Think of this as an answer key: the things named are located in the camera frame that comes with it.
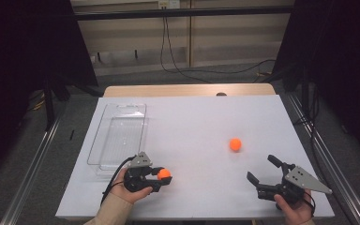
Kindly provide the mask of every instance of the table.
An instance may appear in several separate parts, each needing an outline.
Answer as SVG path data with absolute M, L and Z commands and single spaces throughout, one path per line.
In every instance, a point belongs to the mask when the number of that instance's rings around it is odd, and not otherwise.
M 217 93 L 227 96 L 214 97 Z M 255 187 L 246 179 L 247 171 L 262 183 L 279 183 L 281 171 L 266 160 L 273 154 L 315 175 L 270 84 L 109 87 L 98 102 L 57 217 L 88 219 L 98 210 L 108 179 L 96 177 L 85 161 L 109 102 L 147 105 L 142 150 L 154 161 L 153 166 L 167 167 L 173 176 L 169 186 L 135 204 L 130 219 L 278 218 L 282 215 L 273 202 L 257 198 Z M 234 136 L 244 141 L 239 153 L 228 149 L 228 140 Z M 313 197 L 319 205 L 316 217 L 334 215 L 324 194 L 314 192 Z

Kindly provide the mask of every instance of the clear plastic box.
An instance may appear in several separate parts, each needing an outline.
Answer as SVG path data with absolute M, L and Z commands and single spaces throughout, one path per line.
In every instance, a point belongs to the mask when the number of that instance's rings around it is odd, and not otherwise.
M 105 107 L 87 160 L 97 175 L 113 175 L 125 159 L 140 152 L 145 112 L 145 104 Z

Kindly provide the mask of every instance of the human hand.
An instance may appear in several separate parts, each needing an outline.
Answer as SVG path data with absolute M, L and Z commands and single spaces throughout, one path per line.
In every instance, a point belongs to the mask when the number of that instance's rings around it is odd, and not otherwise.
M 305 190 L 304 197 L 308 203 L 311 203 L 311 190 Z M 290 205 L 282 198 L 282 196 L 276 194 L 274 196 L 277 205 L 282 209 L 282 212 L 285 214 L 285 222 L 288 225 L 299 225 L 305 223 L 311 219 L 311 207 L 308 206 L 305 202 L 302 202 L 298 207 L 291 208 Z
M 127 171 L 126 168 L 121 169 L 119 174 L 116 176 L 115 180 L 113 181 L 113 187 L 110 190 L 111 194 L 114 194 L 121 199 L 134 204 L 136 201 L 145 198 L 147 195 L 151 193 L 153 190 L 152 187 L 146 187 L 142 190 L 136 191 L 136 192 L 130 192 L 127 190 L 127 188 L 124 186 L 124 176 L 125 172 Z

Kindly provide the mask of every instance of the orange ball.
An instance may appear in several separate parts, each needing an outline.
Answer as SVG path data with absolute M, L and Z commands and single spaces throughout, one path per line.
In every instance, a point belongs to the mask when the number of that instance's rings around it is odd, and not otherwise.
M 237 138 L 233 138 L 230 140 L 230 148 L 233 151 L 238 151 L 242 146 L 241 140 L 237 139 Z
M 162 178 L 166 178 L 166 177 L 170 177 L 170 176 L 171 176 L 171 172 L 166 169 L 162 169 L 157 173 L 158 180 L 162 180 Z

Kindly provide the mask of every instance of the white table top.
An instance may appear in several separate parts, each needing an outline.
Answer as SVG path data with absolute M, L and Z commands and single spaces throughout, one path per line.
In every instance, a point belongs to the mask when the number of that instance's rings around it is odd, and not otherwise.
M 56 216 L 92 218 L 99 209 L 107 177 L 87 164 L 98 124 L 108 103 L 146 104 L 141 151 L 172 173 L 172 182 L 134 205 L 130 219 L 278 218 L 275 203 L 259 200 L 247 180 L 252 172 L 262 184 L 280 183 L 274 155 L 302 166 L 316 177 L 279 96 L 248 97 L 103 97 L 86 134 Z M 229 140 L 243 142 L 237 153 Z M 332 217 L 324 194 L 313 192 L 315 217 Z

